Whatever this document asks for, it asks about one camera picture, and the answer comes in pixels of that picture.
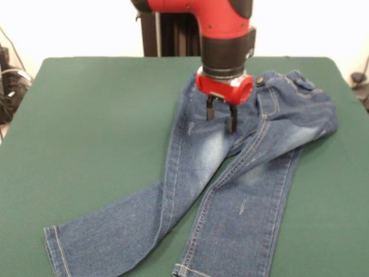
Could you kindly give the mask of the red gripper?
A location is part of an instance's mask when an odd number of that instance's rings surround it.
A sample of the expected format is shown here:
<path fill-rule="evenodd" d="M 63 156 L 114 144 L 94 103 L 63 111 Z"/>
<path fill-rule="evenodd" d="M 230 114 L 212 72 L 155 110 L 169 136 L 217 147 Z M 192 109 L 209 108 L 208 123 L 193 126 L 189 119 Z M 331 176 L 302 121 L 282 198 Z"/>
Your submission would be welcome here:
<path fill-rule="evenodd" d="M 235 132 L 237 129 L 238 109 L 236 106 L 247 101 L 254 86 L 254 79 L 244 71 L 240 76 L 217 80 L 207 76 L 202 66 L 197 70 L 195 82 L 198 89 L 208 96 L 206 101 L 206 119 L 214 119 L 213 102 L 215 97 L 229 104 L 230 116 L 228 118 L 228 131 Z"/>

